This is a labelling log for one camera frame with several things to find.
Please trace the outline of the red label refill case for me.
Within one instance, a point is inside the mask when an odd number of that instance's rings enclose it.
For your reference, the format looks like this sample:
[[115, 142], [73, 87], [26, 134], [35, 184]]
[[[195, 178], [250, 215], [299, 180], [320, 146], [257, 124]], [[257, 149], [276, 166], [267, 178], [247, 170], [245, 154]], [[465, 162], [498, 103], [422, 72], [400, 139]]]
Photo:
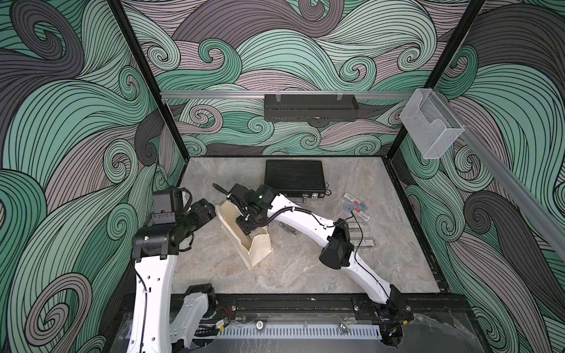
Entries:
[[369, 222], [371, 220], [371, 216], [367, 213], [368, 210], [366, 212], [359, 212], [355, 209], [353, 202], [362, 202], [360, 199], [350, 193], [345, 193], [343, 195], [343, 199], [347, 202], [347, 204], [344, 206], [345, 210], [353, 213], [356, 217], [359, 217], [359, 219], [363, 220], [364, 222]]

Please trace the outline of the aluminium rail right wall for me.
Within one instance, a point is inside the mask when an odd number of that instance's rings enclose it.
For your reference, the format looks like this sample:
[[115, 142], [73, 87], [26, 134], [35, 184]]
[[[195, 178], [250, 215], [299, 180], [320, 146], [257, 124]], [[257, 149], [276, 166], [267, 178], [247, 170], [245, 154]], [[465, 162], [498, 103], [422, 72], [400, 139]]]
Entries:
[[443, 94], [434, 90], [431, 91], [431, 98], [436, 101], [438, 114], [445, 120], [444, 124], [462, 130], [460, 137], [519, 207], [529, 225], [536, 229], [553, 251], [564, 257], [564, 226], [511, 170], [512, 163], [518, 160], [512, 157], [511, 150], [506, 146], [504, 131], [490, 113], [469, 99], [456, 99], [456, 104], [451, 105]]

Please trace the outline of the black metal briefcase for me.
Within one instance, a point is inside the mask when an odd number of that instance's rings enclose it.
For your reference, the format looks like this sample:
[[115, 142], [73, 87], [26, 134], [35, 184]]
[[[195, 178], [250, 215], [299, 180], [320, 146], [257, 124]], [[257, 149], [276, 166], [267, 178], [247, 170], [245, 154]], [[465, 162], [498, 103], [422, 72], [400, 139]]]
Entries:
[[267, 160], [263, 184], [287, 198], [321, 199], [327, 190], [320, 160]]

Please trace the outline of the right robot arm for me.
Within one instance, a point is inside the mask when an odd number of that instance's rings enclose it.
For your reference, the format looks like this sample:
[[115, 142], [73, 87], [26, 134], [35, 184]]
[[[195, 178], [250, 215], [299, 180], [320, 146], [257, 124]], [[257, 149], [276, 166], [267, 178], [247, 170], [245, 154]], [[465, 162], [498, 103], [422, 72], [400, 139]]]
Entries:
[[329, 269], [346, 273], [369, 297], [379, 317], [395, 322], [413, 320], [406, 297], [367, 265], [350, 240], [346, 219], [325, 219], [287, 199], [279, 191], [261, 185], [256, 191], [236, 184], [223, 193], [239, 212], [238, 226], [244, 230], [284, 223], [315, 241], [322, 251], [319, 261]]

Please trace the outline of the clear acrylic wall holder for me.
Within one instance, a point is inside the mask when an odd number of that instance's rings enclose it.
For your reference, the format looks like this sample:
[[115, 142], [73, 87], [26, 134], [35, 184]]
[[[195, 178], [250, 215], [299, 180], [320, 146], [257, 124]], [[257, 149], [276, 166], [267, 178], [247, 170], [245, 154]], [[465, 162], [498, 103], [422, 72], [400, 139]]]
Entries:
[[447, 98], [430, 88], [414, 91], [400, 120], [425, 160], [438, 160], [465, 131]]

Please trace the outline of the aluminium rail wall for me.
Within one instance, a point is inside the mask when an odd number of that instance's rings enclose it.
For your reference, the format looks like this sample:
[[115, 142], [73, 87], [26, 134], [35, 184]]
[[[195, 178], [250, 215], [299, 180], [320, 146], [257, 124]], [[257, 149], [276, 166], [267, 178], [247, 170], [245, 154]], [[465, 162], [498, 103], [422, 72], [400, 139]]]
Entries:
[[200, 91], [161, 91], [162, 99], [263, 99], [266, 95], [276, 97], [288, 95], [325, 95], [337, 99], [343, 95], [353, 95], [359, 100], [404, 100], [410, 99], [413, 91], [227, 91], [227, 90], [200, 90]]
[[490, 113], [469, 99], [456, 99], [456, 104], [451, 105], [443, 94], [434, 90], [431, 91], [431, 98], [436, 101], [438, 114], [445, 120], [444, 124], [462, 130], [460, 137], [519, 207], [529, 225], [536, 229], [553, 251], [564, 257], [564, 226], [511, 170], [512, 163], [518, 160], [512, 157], [511, 150], [506, 146], [504, 131]]

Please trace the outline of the cream canvas tote bag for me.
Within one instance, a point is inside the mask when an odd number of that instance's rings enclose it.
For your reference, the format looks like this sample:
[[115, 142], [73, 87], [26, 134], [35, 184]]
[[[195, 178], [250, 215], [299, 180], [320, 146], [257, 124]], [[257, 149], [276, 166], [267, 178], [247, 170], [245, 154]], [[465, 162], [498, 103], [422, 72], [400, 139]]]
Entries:
[[248, 269], [255, 267], [273, 252], [271, 238], [265, 227], [259, 227], [246, 235], [237, 225], [236, 219], [241, 214], [234, 205], [226, 201], [216, 206], [216, 213], [222, 223], [221, 228]]

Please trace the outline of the black wall shelf tray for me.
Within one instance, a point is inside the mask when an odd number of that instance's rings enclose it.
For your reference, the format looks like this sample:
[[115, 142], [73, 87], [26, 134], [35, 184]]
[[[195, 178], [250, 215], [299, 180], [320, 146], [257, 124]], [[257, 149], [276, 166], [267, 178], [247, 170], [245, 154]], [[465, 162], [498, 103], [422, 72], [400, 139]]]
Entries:
[[353, 95], [340, 99], [325, 95], [266, 95], [263, 100], [264, 118], [270, 122], [354, 121], [360, 107]]

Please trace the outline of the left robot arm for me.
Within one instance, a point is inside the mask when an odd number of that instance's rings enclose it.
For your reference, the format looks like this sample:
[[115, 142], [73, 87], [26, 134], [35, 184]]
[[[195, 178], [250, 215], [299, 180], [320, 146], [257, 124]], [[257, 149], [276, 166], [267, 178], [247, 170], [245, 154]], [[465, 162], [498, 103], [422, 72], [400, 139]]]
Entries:
[[170, 319], [172, 280], [180, 244], [216, 217], [206, 199], [179, 208], [155, 206], [152, 223], [142, 227], [132, 240], [136, 276], [135, 306], [128, 352], [173, 352], [188, 349], [200, 321], [210, 310], [213, 288], [200, 285], [185, 295], [182, 306]]

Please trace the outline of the aluminium rail back wall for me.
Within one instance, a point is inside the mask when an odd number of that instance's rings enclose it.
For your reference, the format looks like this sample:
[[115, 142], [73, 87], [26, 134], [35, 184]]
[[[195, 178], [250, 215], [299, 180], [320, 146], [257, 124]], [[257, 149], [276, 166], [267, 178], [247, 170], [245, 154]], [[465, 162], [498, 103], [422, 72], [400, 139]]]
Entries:
[[276, 97], [288, 95], [325, 95], [337, 99], [343, 95], [353, 95], [359, 100], [404, 100], [410, 99], [413, 91], [227, 91], [227, 90], [200, 90], [200, 91], [161, 91], [162, 99], [263, 99], [266, 95]]

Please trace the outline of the clear compass case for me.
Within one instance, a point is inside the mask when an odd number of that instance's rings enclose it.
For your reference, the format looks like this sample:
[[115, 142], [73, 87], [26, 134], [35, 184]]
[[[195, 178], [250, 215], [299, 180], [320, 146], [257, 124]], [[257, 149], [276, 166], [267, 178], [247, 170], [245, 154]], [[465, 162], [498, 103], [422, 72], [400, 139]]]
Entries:
[[362, 226], [358, 223], [347, 223], [350, 232], [363, 232]]
[[373, 239], [361, 239], [361, 238], [354, 238], [351, 240], [351, 243], [355, 248], [358, 247], [374, 247], [375, 241]]

